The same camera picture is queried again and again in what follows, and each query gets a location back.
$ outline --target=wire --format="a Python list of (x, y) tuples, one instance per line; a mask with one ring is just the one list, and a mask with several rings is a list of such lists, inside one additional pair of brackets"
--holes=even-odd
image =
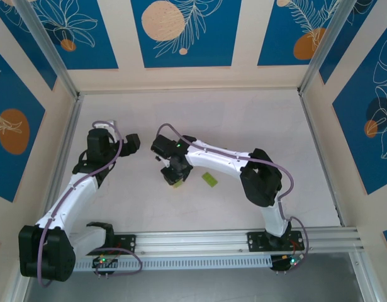
[[(137, 273), (142, 271), (142, 269), (143, 269), (143, 262), (142, 262), (142, 260), (138, 257), (138, 255), (136, 255), (135, 253), (131, 252), (130, 250), (126, 250), (126, 249), (123, 249), (123, 248), (120, 248), (120, 247), (101, 247), (101, 248), (95, 249), (94, 252), (102, 252), (102, 251), (109, 251), (109, 250), (117, 250), (119, 252), (124, 252), (124, 253), (128, 253), (129, 255), (132, 255), (134, 258), (136, 258), (136, 260), (138, 261), (138, 264), (140, 266), (134, 272), (121, 272), (119, 274), (112, 274), (112, 276), (114, 276), (114, 277), (131, 276), (131, 275), (135, 275), (135, 274), (137, 274)], [(97, 275), (97, 276), (101, 275), (98, 272), (98, 269), (99, 269), (100, 266), (101, 266), (101, 264), (98, 263), (96, 268), (95, 268), (95, 275)]]
[(112, 165), (113, 163), (115, 163), (115, 161), (117, 160), (117, 158), (119, 157), (120, 155), (120, 152), (122, 151), (122, 136), (120, 135), (120, 132), (119, 130), (117, 129), (117, 127), (115, 127), (114, 125), (112, 125), (111, 123), (108, 123), (107, 121), (95, 121), (93, 123), (93, 127), (95, 128), (95, 125), (98, 124), (98, 123), (103, 123), (105, 125), (108, 125), (110, 127), (112, 127), (114, 129), (114, 131), (116, 132), (116, 135), (118, 136), (118, 139), (119, 139), (119, 148), (118, 148), (118, 151), (116, 153), (116, 155), (113, 157), (113, 159), (108, 162), (106, 165), (104, 165), (103, 167), (95, 170), (94, 172), (91, 172), (89, 174), (87, 174), (86, 176), (80, 178), (78, 181), (76, 181), (74, 183), (74, 185), (72, 187), (70, 187), (67, 192), (62, 196), (62, 198), (60, 199), (60, 201), (58, 202), (57, 206), (55, 207), (55, 209), (52, 211), (52, 215), (50, 216), (50, 218), (48, 219), (47, 221), (47, 224), (45, 225), (45, 228), (43, 229), (42, 231), (42, 235), (41, 235), (41, 239), (40, 239), (40, 243), (39, 243), (39, 246), (38, 246), (38, 257), (37, 257), (37, 263), (36, 263), (36, 277), (38, 279), (38, 283), (40, 284), (40, 286), (42, 286), (43, 288), (47, 288), (51, 283), (52, 283), (52, 280), (50, 280), (48, 283), (44, 284), (43, 281), (42, 281), (42, 254), (43, 254), (43, 245), (45, 243), (45, 238), (47, 236), (47, 232), (48, 232), (48, 229), (49, 229), (49, 226), (50, 224), (54, 221), (55, 219), (55, 216), (57, 214), (57, 212), (59, 211), (60, 207), (62, 206), (62, 204), (65, 202), (65, 200), (67, 199), (67, 197), (69, 197), (70, 193), (80, 184), (82, 183), (83, 181), (85, 181), (88, 177), (91, 177), (91, 176), (94, 176), (96, 175), (97, 173), (100, 173), (101, 171), (104, 171), (105, 169), (107, 169), (110, 165)]
[(286, 170), (284, 167), (281, 167), (280, 165), (277, 165), (275, 164), (274, 162), (269, 162), (267, 160), (261, 160), (261, 159), (252, 159), (250, 157), (240, 157), (240, 156), (234, 156), (234, 155), (231, 155), (231, 154), (228, 154), (228, 153), (225, 153), (225, 152), (222, 152), (222, 151), (219, 151), (219, 150), (215, 150), (215, 149), (212, 149), (212, 148), (204, 148), (202, 146), (199, 146), (199, 145), (195, 145), (194, 143), (191, 143), (189, 140), (187, 140), (186, 138), (184, 138), (171, 124), (169, 123), (164, 123), (162, 124), (158, 130), (157, 130), (157, 134), (155, 137), (158, 137), (159, 134), (160, 134), (160, 131), (161, 129), (163, 129), (163, 127), (169, 127), (182, 141), (184, 141), (185, 143), (187, 143), (188, 145), (192, 146), (192, 147), (195, 147), (197, 149), (200, 149), (200, 150), (203, 150), (205, 152), (213, 152), (215, 154), (218, 154), (218, 155), (222, 155), (222, 156), (226, 156), (228, 158), (231, 158), (231, 159), (235, 159), (235, 160), (247, 160), (249, 162), (258, 162), (260, 164), (265, 164), (265, 165), (270, 165), (271, 167), (274, 167), (274, 168), (277, 168), (281, 171), (283, 171), (288, 179), (289, 179), (289, 188), (287, 191), (285, 191), (284, 193), (280, 194), (278, 197), (277, 197), (277, 201), (278, 201), (278, 206), (279, 206), (279, 212), (280, 212), (280, 216), (281, 218), (284, 220), (284, 221), (287, 221), (287, 222), (291, 222), (292, 220), (296, 220), (300, 226), (302, 227), (302, 230), (303, 230), (303, 233), (304, 233), (304, 236), (305, 236), (305, 242), (306, 242), (306, 249), (305, 249), (305, 254), (304, 254), (304, 258), (303, 260), (298, 263), (297, 266), (295, 266), (294, 268), (297, 268), (298, 266), (300, 266), (300, 264), (302, 262), (304, 262), (306, 256), (308, 255), (308, 251), (309, 251), (309, 238), (308, 238), (308, 233), (306, 232), (306, 229), (305, 229), (305, 226), (304, 224), (301, 222), (301, 220), (299, 220), (297, 217), (295, 216), (291, 216), (290, 218), (286, 218), (285, 215), (284, 215), (284, 211), (283, 211), (283, 206), (281, 204), (281, 199), (285, 196), (287, 196), (289, 193), (292, 192), (292, 190), (294, 189), (294, 178), (293, 176), (291, 175), (290, 172), (288, 172), (288, 170)]
[(184, 141), (185, 143), (187, 143), (188, 145), (192, 146), (192, 147), (195, 147), (197, 149), (200, 149), (200, 150), (203, 150), (205, 152), (212, 152), (212, 153), (215, 153), (215, 154), (218, 154), (218, 155), (222, 155), (222, 156), (225, 156), (225, 157), (228, 157), (230, 159), (235, 159), (235, 160), (247, 160), (249, 162), (258, 162), (260, 164), (264, 164), (264, 165), (270, 165), (271, 167), (274, 167), (274, 168), (277, 168), (281, 171), (283, 171), (288, 179), (289, 179), (289, 188), (286, 192), (282, 193), (281, 195), (278, 196), (278, 201), (287, 196), (289, 193), (292, 192), (292, 190), (294, 189), (294, 178), (293, 176), (291, 175), (290, 172), (288, 172), (287, 169), (285, 169), (284, 167), (281, 167), (280, 165), (277, 165), (275, 164), (274, 162), (269, 162), (267, 160), (262, 160), (262, 159), (253, 159), (253, 158), (250, 158), (250, 157), (241, 157), (241, 156), (238, 156), (238, 155), (231, 155), (231, 154), (228, 154), (226, 152), (223, 152), (223, 151), (220, 151), (220, 150), (215, 150), (215, 149), (211, 149), (211, 148), (205, 148), (205, 147), (202, 147), (202, 146), (199, 146), (199, 145), (196, 145), (194, 143), (191, 143), (189, 140), (187, 140), (186, 138), (184, 138), (171, 124), (169, 123), (164, 123), (160, 126), (160, 128), (158, 128), (157, 130), (157, 134), (155, 137), (158, 137), (159, 134), (160, 134), (160, 131), (161, 129), (163, 129), (163, 127), (169, 127), (182, 141)]
[(301, 248), (301, 246), (298, 244), (298, 243), (296, 243), (295, 241), (291, 241), (296, 247), (298, 247), (299, 248), (299, 251), (301, 252), (301, 254), (303, 255), (303, 252), (300, 250), (300, 248)]
[[(115, 252), (115, 251), (112, 249), (107, 255), (112, 256), (113, 252)], [(112, 263), (113, 263), (113, 262), (114, 262), (121, 254), (122, 254), (122, 252), (118, 252), (118, 253), (115, 255), (115, 257), (113, 257), (112, 259), (110, 259), (110, 261), (106, 261), (106, 262), (105, 262), (105, 267), (103, 267), (103, 269), (109, 268), (110, 265), (111, 265), (111, 264), (112, 264)], [(94, 258), (93, 263), (94, 263), (94, 261), (99, 260), (99, 259), (101, 259), (101, 255), (99, 255), (99, 256), (97, 256), (96, 258)]]
[(290, 240), (290, 242), (293, 244), (293, 254), (292, 254), (292, 256), (294, 256), (295, 255), (295, 250), (296, 250), (295, 242), (293, 242), (292, 240)]

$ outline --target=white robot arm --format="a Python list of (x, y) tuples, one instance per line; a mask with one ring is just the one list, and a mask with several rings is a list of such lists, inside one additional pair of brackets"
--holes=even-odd
[(194, 137), (184, 138), (193, 144), (183, 140), (171, 141), (162, 135), (158, 135), (152, 144), (151, 149), (156, 153), (157, 160), (165, 165), (161, 170), (165, 180), (170, 185), (185, 181), (193, 167), (206, 167), (231, 175), (241, 181), (247, 199), (260, 206), (266, 232), (273, 237), (283, 238), (289, 231), (289, 223), (281, 216), (276, 201), (281, 189), (281, 173), (275, 167), (241, 159), (255, 158), (271, 162), (265, 151), (255, 149), (252, 153), (234, 152), (208, 145)]
[(40, 270), (44, 279), (65, 281), (81, 257), (99, 247), (113, 247), (114, 233), (107, 223), (89, 223), (83, 232), (70, 235), (75, 220), (93, 200), (115, 166), (113, 159), (117, 155), (134, 154), (140, 148), (137, 134), (127, 135), (127, 143), (118, 141), (115, 128), (109, 124), (115, 125), (115, 122), (94, 124), (87, 136), (87, 150), (73, 168), (73, 176), (65, 191), (34, 226), (24, 226), (20, 231), (20, 270), (23, 276), (37, 277)]

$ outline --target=small green block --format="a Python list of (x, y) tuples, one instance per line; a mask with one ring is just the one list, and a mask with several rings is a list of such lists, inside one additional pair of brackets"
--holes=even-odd
[(179, 187), (180, 185), (183, 184), (183, 180), (180, 179), (178, 182), (176, 182), (172, 187), (174, 187), (174, 189), (176, 189), (177, 187)]
[(214, 187), (218, 184), (218, 181), (209, 172), (204, 173), (201, 178), (203, 178), (210, 187)]

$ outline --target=purple cable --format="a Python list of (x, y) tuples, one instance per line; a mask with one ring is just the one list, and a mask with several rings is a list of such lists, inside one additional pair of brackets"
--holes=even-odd
[(289, 173), (284, 167), (281, 167), (280, 165), (277, 165), (274, 162), (268, 162), (267, 160), (262, 160), (262, 159), (251, 159), (250, 157), (234, 156), (234, 155), (231, 155), (231, 154), (219, 151), (219, 150), (214, 150), (211, 148), (204, 148), (202, 146), (195, 145), (194, 143), (191, 143), (189, 140), (184, 138), (171, 124), (168, 124), (168, 123), (162, 124), (160, 126), (160, 128), (158, 128), (158, 131), (157, 131), (157, 134), (155, 137), (159, 136), (161, 129), (163, 129), (163, 127), (165, 127), (165, 126), (169, 127), (182, 141), (184, 141), (188, 145), (195, 147), (197, 149), (207, 151), (207, 152), (216, 153), (216, 154), (222, 155), (222, 156), (226, 156), (226, 157), (229, 157), (230, 159), (247, 160), (249, 162), (258, 162), (260, 164), (270, 165), (271, 167), (274, 167), (274, 168), (277, 168), (277, 169), (283, 171), (288, 176), (289, 188), (286, 192), (282, 193), (282, 195), (278, 196), (278, 200), (287, 196), (294, 189), (294, 179), (293, 179), (293, 176), (291, 175), (291, 173)]
[(281, 198), (287, 196), (289, 193), (292, 192), (293, 188), (294, 188), (294, 178), (293, 176), (291, 175), (290, 172), (288, 172), (287, 169), (285, 169), (284, 167), (281, 167), (280, 165), (277, 165), (275, 164), (274, 162), (268, 162), (266, 160), (261, 160), (261, 159), (251, 159), (250, 157), (240, 157), (240, 156), (234, 156), (234, 155), (231, 155), (231, 154), (228, 154), (228, 153), (225, 153), (225, 152), (222, 152), (222, 151), (219, 151), (219, 150), (214, 150), (214, 149), (211, 149), (211, 148), (204, 148), (202, 146), (199, 146), (199, 145), (195, 145), (194, 143), (191, 143), (189, 140), (187, 140), (186, 138), (184, 138), (171, 124), (169, 123), (164, 123), (160, 126), (160, 128), (158, 128), (157, 130), (157, 134), (155, 137), (158, 137), (159, 134), (160, 134), (160, 131), (161, 129), (163, 129), (163, 127), (169, 127), (182, 141), (184, 141), (185, 143), (187, 143), (188, 145), (192, 146), (192, 147), (195, 147), (197, 149), (200, 149), (200, 150), (203, 150), (203, 151), (207, 151), (207, 152), (213, 152), (213, 153), (216, 153), (218, 155), (222, 155), (222, 156), (226, 156), (226, 157), (229, 157), (231, 159), (237, 159), (237, 160), (247, 160), (249, 162), (258, 162), (260, 164), (265, 164), (265, 165), (270, 165), (271, 167), (274, 167), (274, 168), (277, 168), (281, 171), (283, 171), (288, 179), (289, 179), (289, 188), (287, 191), (285, 191), (284, 193), (282, 193), (281, 195), (279, 195), (277, 197), (277, 201), (278, 201), (278, 206), (279, 206), (279, 212), (280, 212), (280, 215), (281, 215), (281, 218), (287, 222), (290, 222), (292, 220), (296, 220), (302, 227), (302, 230), (304, 231), (304, 236), (305, 236), (305, 242), (306, 242), (306, 249), (305, 249), (305, 254), (304, 254), (304, 258), (303, 260), (298, 263), (297, 266), (295, 266), (295, 268), (297, 268), (304, 260), (305, 260), (305, 257), (308, 255), (308, 251), (309, 251), (309, 238), (308, 238), (308, 233), (306, 232), (306, 229), (305, 229), (305, 226), (304, 224), (302, 224), (302, 222), (297, 218), (297, 217), (294, 217), (294, 216), (291, 216), (290, 218), (286, 218), (285, 215), (284, 215), (284, 211), (283, 211), (283, 206), (281, 204)]
[[(134, 271), (134, 272), (122, 272), (122, 273), (119, 273), (119, 274), (112, 274), (111, 276), (113, 276), (113, 277), (131, 276), (131, 275), (135, 275), (135, 274), (137, 274), (137, 273), (142, 271), (142, 269), (143, 269), (143, 262), (142, 262), (142, 260), (135, 253), (133, 253), (133, 252), (131, 252), (129, 250), (125, 250), (125, 249), (122, 249), (122, 248), (119, 248), (119, 247), (114, 247), (114, 248), (111, 248), (111, 247), (108, 247), (108, 248), (107, 247), (100, 247), (98, 249), (95, 249), (94, 252), (105, 252), (105, 251), (108, 251), (108, 250), (110, 250), (110, 251), (117, 250), (119, 252), (128, 253), (129, 255), (132, 255), (134, 258), (136, 258), (136, 260), (138, 261), (138, 263), (140, 265), (140, 267), (138, 268), (137, 271)], [(96, 268), (95, 268), (95, 275), (97, 275), (97, 276), (100, 275), (100, 273), (98, 272), (99, 265), (100, 264), (98, 264), (96, 266)]]
[(76, 181), (74, 183), (74, 185), (69, 188), (69, 190), (67, 190), (67, 192), (63, 195), (63, 197), (60, 199), (60, 201), (58, 202), (57, 206), (55, 207), (55, 209), (53, 210), (52, 212), (52, 215), (51, 215), (51, 218), (48, 219), (48, 222), (47, 224), (45, 225), (45, 228), (43, 229), (42, 231), (42, 235), (41, 235), (41, 239), (40, 239), (40, 244), (38, 246), (38, 257), (37, 257), (37, 263), (36, 263), (36, 277), (38, 279), (38, 283), (40, 284), (40, 286), (42, 286), (43, 288), (47, 288), (50, 283), (52, 282), (49, 281), (48, 283), (44, 284), (42, 282), (42, 252), (43, 252), (43, 244), (45, 243), (45, 238), (47, 236), (47, 232), (48, 232), (48, 229), (49, 229), (49, 226), (50, 224), (54, 221), (54, 218), (59, 210), (59, 208), (62, 206), (62, 204), (65, 202), (66, 198), (69, 196), (69, 194), (80, 184), (82, 183), (83, 181), (85, 181), (88, 177), (91, 177), (91, 176), (94, 176), (95, 174), (97, 173), (100, 173), (101, 171), (104, 171), (106, 168), (108, 168), (110, 165), (112, 165), (116, 160), (117, 158), (119, 157), (120, 155), (120, 152), (122, 151), (122, 136), (120, 135), (120, 132), (119, 130), (117, 129), (117, 127), (115, 127), (114, 125), (112, 125), (111, 123), (108, 123), (107, 121), (95, 121), (93, 123), (93, 127), (95, 127), (96, 124), (98, 123), (102, 123), (102, 124), (106, 124), (110, 127), (112, 127), (115, 132), (116, 132), (116, 135), (118, 136), (118, 139), (119, 139), (119, 149), (118, 149), (118, 152), (116, 153), (116, 155), (113, 157), (113, 159), (108, 162), (105, 166), (103, 166), (102, 168), (99, 168), (98, 170), (95, 170), (94, 172), (91, 172), (90, 174), (87, 174), (86, 176), (80, 178), (78, 181)]

